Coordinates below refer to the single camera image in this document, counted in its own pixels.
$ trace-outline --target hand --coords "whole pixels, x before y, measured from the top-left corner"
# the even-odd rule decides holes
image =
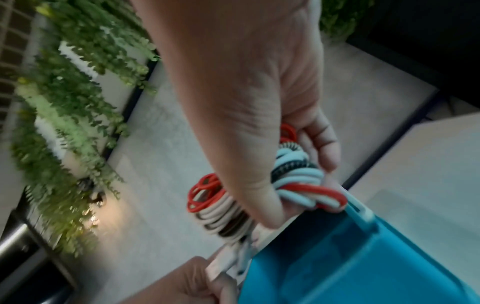
[[[183,110],[228,192],[257,221],[281,226],[270,172],[281,121],[327,171],[340,145],[320,110],[321,5],[305,0],[136,0]]]
[[[225,273],[210,282],[209,263],[194,257],[121,304],[236,304],[237,282]]]

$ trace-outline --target blue plastic bin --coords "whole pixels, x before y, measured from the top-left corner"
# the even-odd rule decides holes
[[[251,262],[240,304],[461,304],[480,298],[349,196],[305,213]]]

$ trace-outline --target brick wall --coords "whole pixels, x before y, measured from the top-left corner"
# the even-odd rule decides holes
[[[35,11],[29,0],[0,0],[0,133],[14,92]]]

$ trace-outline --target gray floor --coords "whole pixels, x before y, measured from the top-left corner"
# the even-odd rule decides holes
[[[346,44],[325,46],[323,108],[343,147],[337,177],[346,180],[434,90]],[[221,241],[207,236],[185,211],[186,193],[210,166],[202,155],[162,66],[110,163],[126,180],[121,200],[98,216],[99,246],[82,262],[83,302],[115,303]]]

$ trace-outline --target cable bundle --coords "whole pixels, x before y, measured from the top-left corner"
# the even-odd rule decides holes
[[[280,144],[271,172],[271,183],[282,200],[306,208],[341,209],[347,198],[340,192],[320,186],[324,173],[310,162],[297,143],[293,127],[282,124]],[[218,234],[235,252],[237,270],[242,273],[251,258],[251,232],[256,223],[222,187],[218,177],[208,174],[188,193],[188,212],[207,233]]]

